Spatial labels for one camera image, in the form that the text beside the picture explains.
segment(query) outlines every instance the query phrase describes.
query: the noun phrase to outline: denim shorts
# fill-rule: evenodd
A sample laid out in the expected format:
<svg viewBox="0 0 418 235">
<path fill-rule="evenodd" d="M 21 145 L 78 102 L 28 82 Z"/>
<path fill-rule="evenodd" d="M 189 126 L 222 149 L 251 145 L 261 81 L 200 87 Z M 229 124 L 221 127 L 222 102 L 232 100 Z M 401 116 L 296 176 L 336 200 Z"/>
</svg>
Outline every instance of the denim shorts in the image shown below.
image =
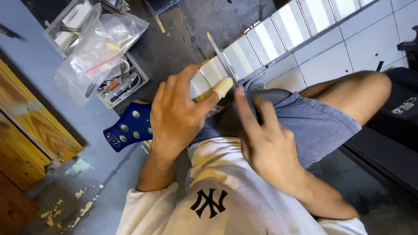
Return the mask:
<svg viewBox="0 0 418 235">
<path fill-rule="evenodd" d="M 300 163 L 308 168 L 331 153 L 361 130 L 349 115 L 297 92 L 274 105 L 278 121 L 293 131 Z M 227 110 L 206 119 L 205 126 L 191 144 L 219 136 L 239 137 L 242 125 Z"/>
</svg>

